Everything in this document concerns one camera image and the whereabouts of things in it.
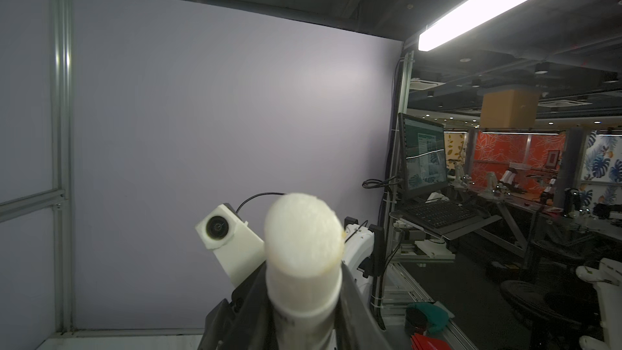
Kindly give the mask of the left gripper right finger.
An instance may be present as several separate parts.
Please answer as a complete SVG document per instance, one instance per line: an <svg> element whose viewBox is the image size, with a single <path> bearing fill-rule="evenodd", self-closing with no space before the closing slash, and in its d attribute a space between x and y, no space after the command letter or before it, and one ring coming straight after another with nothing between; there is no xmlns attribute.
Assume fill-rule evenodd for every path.
<svg viewBox="0 0 622 350"><path fill-rule="evenodd" d="M342 285L335 308L337 349L391 349L383 331L361 299L348 267L341 264Z"/></svg>

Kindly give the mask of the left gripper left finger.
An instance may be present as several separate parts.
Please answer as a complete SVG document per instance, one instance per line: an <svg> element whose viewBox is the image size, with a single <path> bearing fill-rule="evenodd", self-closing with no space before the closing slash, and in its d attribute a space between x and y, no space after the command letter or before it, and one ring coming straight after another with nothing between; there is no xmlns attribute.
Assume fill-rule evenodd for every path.
<svg viewBox="0 0 622 350"><path fill-rule="evenodd" d="M200 349L271 349L272 307L261 264L205 318Z"/></svg>

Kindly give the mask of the white glue stick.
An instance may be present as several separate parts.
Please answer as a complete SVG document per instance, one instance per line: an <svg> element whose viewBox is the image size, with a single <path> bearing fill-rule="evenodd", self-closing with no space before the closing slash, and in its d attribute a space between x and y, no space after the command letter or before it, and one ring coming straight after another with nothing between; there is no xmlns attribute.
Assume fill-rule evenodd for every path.
<svg viewBox="0 0 622 350"><path fill-rule="evenodd" d="M281 349L326 349L343 282L345 234L321 199L285 194L265 225L267 294Z"/></svg>

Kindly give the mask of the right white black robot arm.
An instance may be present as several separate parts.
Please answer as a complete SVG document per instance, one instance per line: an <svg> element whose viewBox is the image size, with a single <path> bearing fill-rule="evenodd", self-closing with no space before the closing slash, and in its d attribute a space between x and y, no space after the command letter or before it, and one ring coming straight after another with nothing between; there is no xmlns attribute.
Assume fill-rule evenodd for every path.
<svg viewBox="0 0 622 350"><path fill-rule="evenodd" d="M348 267L364 303L369 303L373 285L382 275L386 257L384 228L360 223L357 219L344 219L345 248L343 263Z"/></svg>

